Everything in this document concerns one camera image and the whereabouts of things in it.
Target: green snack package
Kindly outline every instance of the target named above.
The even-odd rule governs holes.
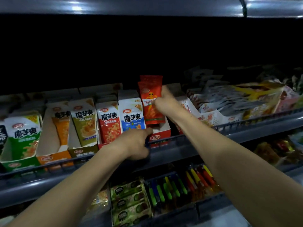
[[[79,99],[68,102],[71,116],[81,146],[97,141],[96,109],[93,99]]]
[[[142,187],[143,185],[139,179],[124,185],[113,186],[111,187],[112,201],[141,192],[143,190]]]
[[[35,154],[41,133],[39,115],[9,117],[4,120],[8,140],[12,147],[12,160],[20,160]]]
[[[142,202],[120,212],[113,212],[113,226],[132,226],[152,216],[148,202]]]
[[[134,206],[136,204],[139,204],[143,201],[146,201],[146,195],[144,191],[129,195],[125,198],[115,200],[112,202],[112,207],[113,210],[118,211],[118,210],[124,210],[128,207]]]

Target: yellow-green snack package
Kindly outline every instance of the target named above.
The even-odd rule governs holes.
[[[12,160],[31,157],[35,154],[41,133],[39,115],[22,115],[4,120],[8,140],[12,145]]]
[[[96,109],[91,98],[68,102],[81,146],[97,141]]]

